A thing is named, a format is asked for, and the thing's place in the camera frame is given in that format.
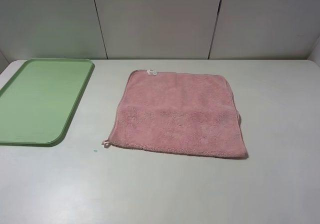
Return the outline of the pink fluffy towel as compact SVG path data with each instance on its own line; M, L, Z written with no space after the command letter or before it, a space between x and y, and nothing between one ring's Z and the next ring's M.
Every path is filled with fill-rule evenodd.
M133 71L103 146L246 158L240 115L220 75Z

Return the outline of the green plastic tray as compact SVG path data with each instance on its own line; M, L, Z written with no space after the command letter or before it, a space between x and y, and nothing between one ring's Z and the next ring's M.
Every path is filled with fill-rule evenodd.
M59 144L94 68L89 59L25 61L0 90L1 145Z

